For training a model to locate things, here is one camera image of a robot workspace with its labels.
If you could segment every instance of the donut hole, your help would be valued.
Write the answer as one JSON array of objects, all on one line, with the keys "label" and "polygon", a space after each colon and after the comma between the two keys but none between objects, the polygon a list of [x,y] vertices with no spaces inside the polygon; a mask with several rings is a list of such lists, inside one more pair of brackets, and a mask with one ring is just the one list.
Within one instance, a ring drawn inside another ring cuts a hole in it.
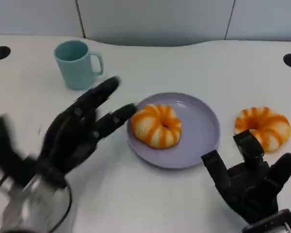
[{"label": "donut hole", "polygon": [[259,128],[259,122],[255,118],[249,118],[247,120],[247,128],[250,132],[257,131]]},{"label": "donut hole", "polygon": [[170,123],[167,119],[162,118],[161,119],[161,124],[165,129],[169,129]]}]

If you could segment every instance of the lavender plate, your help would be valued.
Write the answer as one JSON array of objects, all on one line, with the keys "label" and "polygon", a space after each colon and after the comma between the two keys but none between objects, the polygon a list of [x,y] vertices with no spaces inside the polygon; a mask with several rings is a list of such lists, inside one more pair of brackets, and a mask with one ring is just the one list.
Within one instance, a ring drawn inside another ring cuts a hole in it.
[{"label": "lavender plate", "polygon": [[182,135],[177,145],[169,149],[154,149],[138,140],[127,124],[130,147],[144,160],[163,168],[186,168],[202,162],[201,156],[216,149],[220,126],[215,113],[203,101],[182,93],[159,93],[138,104],[168,104],[182,123]]}]

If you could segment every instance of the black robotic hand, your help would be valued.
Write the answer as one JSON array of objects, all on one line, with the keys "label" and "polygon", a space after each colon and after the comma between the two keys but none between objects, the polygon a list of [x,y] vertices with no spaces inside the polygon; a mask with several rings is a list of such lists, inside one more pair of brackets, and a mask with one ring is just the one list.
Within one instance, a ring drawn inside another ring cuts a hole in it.
[{"label": "black robotic hand", "polygon": [[109,78],[60,113],[46,132],[38,163],[30,157],[22,159],[15,152],[5,120],[0,117],[0,169],[5,174],[2,182],[11,177],[25,187],[37,173],[37,165],[44,166],[43,170],[51,166],[67,174],[83,163],[95,151],[100,139],[113,133],[137,111],[134,104],[128,104],[97,120],[97,108],[118,86],[117,77]]},{"label": "black robotic hand", "polygon": [[243,163],[227,169],[216,150],[202,159],[225,202],[251,224],[278,212],[277,194],[291,176],[291,153],[269,167],[262,146],[249,131],[234,140]]}]

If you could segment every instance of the robotic hand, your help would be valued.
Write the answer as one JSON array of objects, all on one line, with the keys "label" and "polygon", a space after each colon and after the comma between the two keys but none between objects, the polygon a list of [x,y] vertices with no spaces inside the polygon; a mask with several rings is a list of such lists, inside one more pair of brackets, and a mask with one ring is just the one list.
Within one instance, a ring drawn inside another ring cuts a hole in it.
[{"label": "robotic hand", "polygon": [[277,204],[277,194],[291,176],[291,153],[269,167],[262,158],[262,146],[249,131],[235,135],[234,140],[243,163],[227,169],[216,150],[202,160],[225,202],[251,224],[242,232],[291,233],[291,212],[278,211]]},{"label": "robotic hand", "polygon": [[[22,159],[14,151],[5,120],[0,117],[0,170],[4,173],[0,187],[7,178],[13,181],[0,233],[52,233],[59,229],[72,204],[72,191],[65,175],[95,151],[99,140],[137,111],[134,104],[128,104],[97,120],[97,108],[118,85],[118,78],[112,77],[60,113],[48,128],[37,159]],[[55,193],[66,189],[69,205],[54,223]]]}]

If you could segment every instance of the white table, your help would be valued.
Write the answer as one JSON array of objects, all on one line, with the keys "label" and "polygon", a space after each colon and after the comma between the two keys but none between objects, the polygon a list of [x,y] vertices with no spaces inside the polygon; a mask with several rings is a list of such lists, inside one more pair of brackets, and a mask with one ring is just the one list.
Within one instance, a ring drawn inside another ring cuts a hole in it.
[{"label": "white table", "polygon": [[[54,48],[69,39],[0,35],[0,46],[12,50],[0,61],[0,114],[8,113],[14,122],[15,141],[24,154],[39,152],[49,124],[82,93],[66,89],[53,58]],[[269,106],[291,123],[291,68],[282,60],[291,43],[216,41],[143,48],[84,41],[103,55],[106,74],[100,80],[122,78],[100,108],[102,114],[158,92],[196,96],[218,116],[219,153],[227,167],[242,160],[232,138],[241,109]],[[287,151],[291,138],[265,159],[273,163]],[[124,127],[101,142],[69,179],[81,194],[76,233],[227,233],[245,226],[203,166],[174,172],[154,168],[129,149]],[[291,208],[291,178],[278,201],[280,208]],[[0,193],[0,214],[6,204]]]}]

